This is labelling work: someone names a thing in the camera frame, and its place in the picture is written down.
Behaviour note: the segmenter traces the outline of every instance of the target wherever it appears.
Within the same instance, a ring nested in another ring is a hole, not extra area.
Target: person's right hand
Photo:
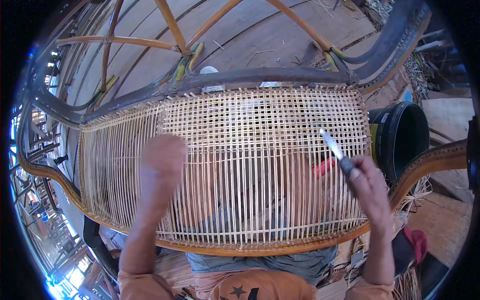
[[[382,172],[368,156],[354,156],[351,161],[356,168],[352,170],[349,179],[372,227],[391,224],[388,186]]]

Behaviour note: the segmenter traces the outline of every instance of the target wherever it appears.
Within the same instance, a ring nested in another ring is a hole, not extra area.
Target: rattan chair
[[[21,138],[27,118],[22,118],[17,129],[20,165],[33,175],[56,180],[90,219],[128,234],[140,199],[142,147],[150,137],[169,133],[182,136],[189,151],[182,182],[158,226],[159,246],[212,255],[280,255],[339,244],[367,232],[368,221],[348,191],[345,178],[333,166],[335,158],[317,130],[327,129],[348,156],[371,155],[361,94],[383,85],[403,64],[426,28],[430,11],[421,1],[398,2],[372,49],[352,58],[314,32],[279,0],[267,1],[312,37],[326,65],[198,75],[192,71],[203,46],[197,41],[240,0],[229,1],[188,42],[166,2],[156,0],[177,45],[114,36],[123,2],[119,0],[107,36],[57,41],[58,45],[104,43],[100,89],[87,104],[66,105],[37,87],[28,76],[27,92],[19,95],[24,113],[28,114],[33,104],[81,131],[81,190],[58,170],[28,160]],[[168,48],[183,57],[155,82],[95,109],[95,103],[108,91],[108,52],[115,42]],[[352,71],[345,62],[365,64]],[[332,72],[333,65],[338,72]],[[384,65],[378,76],[367,81]],[[199,92],[204,86],[260,81],[294,83],[289,88]],[[323,88],[315,83],[341,87]],[[87,107],[87,113],[75,113]],[[319,174],[322,161],[326,170]],[[392,210],[424,175],[465,167],[465,141],[429,150],[395,183],[390,193]]]

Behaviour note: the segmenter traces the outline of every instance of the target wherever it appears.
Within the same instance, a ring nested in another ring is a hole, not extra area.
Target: chair leg
[[[118,259],[114,259],[98,233],[100,224],[84,216],[84,242],[92,251],[94,257],[114,278],[118,277]]]

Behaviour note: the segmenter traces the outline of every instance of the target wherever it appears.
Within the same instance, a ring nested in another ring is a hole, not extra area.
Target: hand
[[[142,151],[138,213],[157,222],[168,207],[183,172],[187,148],[179,136],[163,134],[148,141]]]
[[[367,215],[372,230],[392,228],[388,186],[384,176],[373,160],[367,156],[355,156],[351,159],[355,165],[350,181],[357,193],[362,211]]]

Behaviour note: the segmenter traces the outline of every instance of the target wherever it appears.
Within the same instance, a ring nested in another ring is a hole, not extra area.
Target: orange t-shirt
[[[120,271],[121,300],[173,299],[166,281],[156,274],[131,275]],[[391,300],[393,283],[372,285],[364,280],[347,291],[345,299]],[[211,289],[208,300],[315,300],[316,288],[282,271],[245,270],[227,276]]]

